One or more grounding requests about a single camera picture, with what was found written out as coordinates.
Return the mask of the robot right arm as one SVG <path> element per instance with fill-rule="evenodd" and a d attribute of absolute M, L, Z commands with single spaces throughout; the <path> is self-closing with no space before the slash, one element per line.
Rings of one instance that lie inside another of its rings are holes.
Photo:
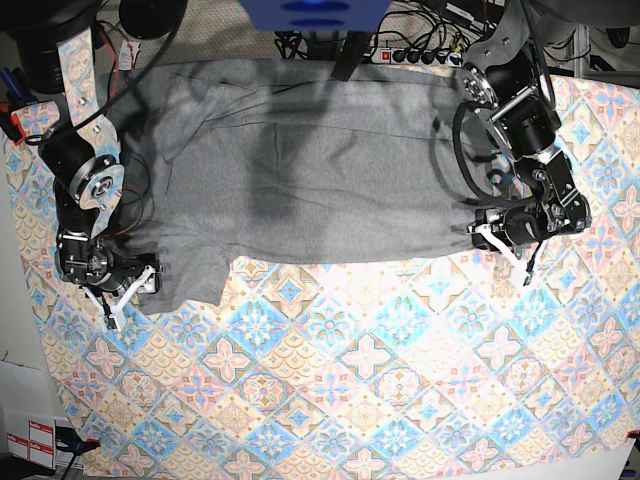
<path fill-rule="evenodd" d="M 134 66 L 138 40 L 161 38 L 167 50 L 184 18 L 183 1 L 122 1 L 113 29 L 123 46 L 114 48 L 111 24 L 98 19 L 100 1 L 4 1 L 1 29 L 17 44 L 27 91 L 66 101 L 67 115 L 39 133 L 31 133 L 16 113 L 1 115 L 1 128 L 15 144 L 36 149 L 54 176 L 58 231 L 56 268 L 61 278 L 98 296 L 155 293 L 160 269 L 153 253 L 124 257 L 109 232 L 124 191 L 125 168 L 120 142 L 106 112 L 142 80 L 107 83 L 107 100 L 99 104 L 94 73 L 94 44 L 109 48 L 112 71 Z"/>

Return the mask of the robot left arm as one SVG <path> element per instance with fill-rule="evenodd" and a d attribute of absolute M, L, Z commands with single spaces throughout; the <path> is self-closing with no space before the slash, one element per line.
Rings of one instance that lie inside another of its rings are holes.
<path fill-rule="evenodd" d="M 570 160 L 556 144 L 561 122 L 528 2 L 506 2 L 493 33 L 463 54 L 458 83 L 465 100 L 454 115 L 454 154 L 465 183 L 484 204 L 468 228 L 474 246 L 513 253 L 588 229 L 588 200 L 574 183 Z M 529 187 L 529 196 L 498 197 L 476 183 L 462 147 L 462 124 L 469 112 L 483 123 L 516 179 Z"/>

